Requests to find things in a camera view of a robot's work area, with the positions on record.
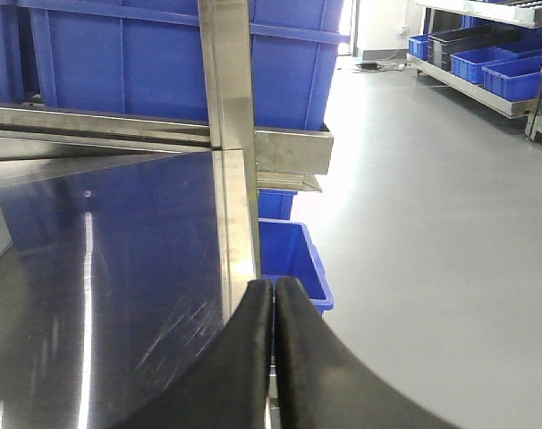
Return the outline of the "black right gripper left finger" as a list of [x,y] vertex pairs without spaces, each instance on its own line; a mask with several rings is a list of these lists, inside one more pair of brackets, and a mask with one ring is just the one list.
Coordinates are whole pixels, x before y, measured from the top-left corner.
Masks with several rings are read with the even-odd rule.
[[274,290],[248,283],[239,306],[176,383],[116,428],[263,428],[271,365]]

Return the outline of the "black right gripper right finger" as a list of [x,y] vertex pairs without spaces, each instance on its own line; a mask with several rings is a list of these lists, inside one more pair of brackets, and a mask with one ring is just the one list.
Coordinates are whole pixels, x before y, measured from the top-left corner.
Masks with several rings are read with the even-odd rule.
[[294,277],[275,283],[275,364],[284,428],[452,427],[366,367]]

